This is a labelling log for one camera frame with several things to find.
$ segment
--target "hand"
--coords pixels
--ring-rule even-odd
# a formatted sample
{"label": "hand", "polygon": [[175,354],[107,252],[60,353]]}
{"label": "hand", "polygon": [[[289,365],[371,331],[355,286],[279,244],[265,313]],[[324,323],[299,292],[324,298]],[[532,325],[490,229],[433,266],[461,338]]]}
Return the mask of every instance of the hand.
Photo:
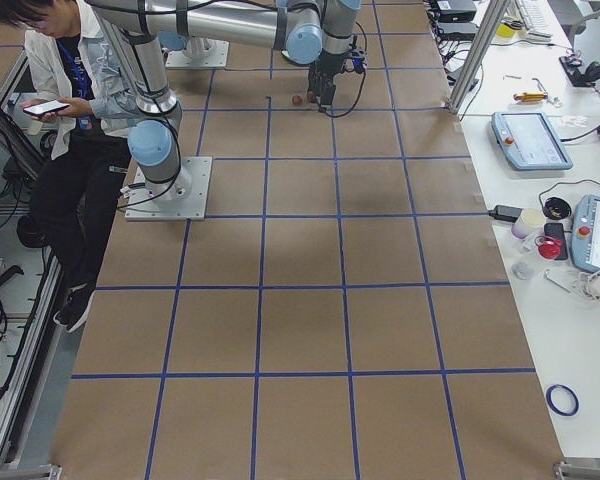
{"label": "hand", "polygon": [[64,110],[56,112],[56,115],[58,117],[79,118],[88,115],[93,115],[93,110],[91,109],[91,104],[89,103],[89,100],[85,100],[84,98],[72,97],[59,98],[58,101],[69,104],[69,106]]}
{"label": "hand", "polygon": [[[20,104],[20,106],[22,108],[26,108],[26,107],[31,107],[33,105],[40,105],[41,103],[46,103],[48,101],[49,100],[42,100],[40,98],[34,98],[32,100],[26,100],[26,101],[22,102]],[[51,113],[45,113],[41,117],[37,117],[35,115],[31,115],[31,118],[37,120],[38,122],[55,123],[55,121],[58,119],[58,116],[56,115],[56,112],[51,112]]]}

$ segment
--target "keyboard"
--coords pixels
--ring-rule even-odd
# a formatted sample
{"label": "keyboard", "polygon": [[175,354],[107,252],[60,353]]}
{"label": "keyboard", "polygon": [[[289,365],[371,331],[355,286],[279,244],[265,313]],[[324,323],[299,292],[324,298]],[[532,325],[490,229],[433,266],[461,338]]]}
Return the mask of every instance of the keyboard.
{"label": "keyboard", "polygon": [[524,38],[532,42],[551,42],[549,23],[544,18],[539,0],[511,0],[509,8],[522,22]]}

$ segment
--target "person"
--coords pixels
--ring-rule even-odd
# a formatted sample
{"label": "person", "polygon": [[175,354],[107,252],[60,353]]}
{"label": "person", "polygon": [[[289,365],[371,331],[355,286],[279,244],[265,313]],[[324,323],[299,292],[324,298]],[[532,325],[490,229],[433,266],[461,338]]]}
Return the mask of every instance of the person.
{"label": "person", "polygon": [[126,137],[142,115],[83,0],[0,0],[0,14],[3,22],[29,27],[25,50],[36,98],[21,106],[69,105],[37,117],[57,122],[58,133],[29,208],[69,287],[54,321],[73,332],[87,318],[131,159]]}

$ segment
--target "black hair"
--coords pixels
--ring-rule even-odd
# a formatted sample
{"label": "black hair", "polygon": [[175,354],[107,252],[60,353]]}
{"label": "black hair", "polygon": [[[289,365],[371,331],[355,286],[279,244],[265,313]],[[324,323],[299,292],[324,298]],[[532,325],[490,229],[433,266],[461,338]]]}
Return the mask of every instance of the black hair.
{"label": "black hair", "polygon": [[41,11],[53,6],[53,2],[54,0],[0,0],[1,21],[14,26],[26,22],[39,22],[44,20]]}

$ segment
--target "black pants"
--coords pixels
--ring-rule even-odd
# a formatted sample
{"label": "black pants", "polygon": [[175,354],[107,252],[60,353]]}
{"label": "black pants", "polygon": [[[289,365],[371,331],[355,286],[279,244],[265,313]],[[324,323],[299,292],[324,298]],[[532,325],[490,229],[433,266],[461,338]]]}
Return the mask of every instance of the black pants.
{"label": "black pants", "polygon": [[70,287],[95,280],[100,272],[130,159],[126,138],[74,130],[69,151],[48,161],[36,180],[30,213]]}

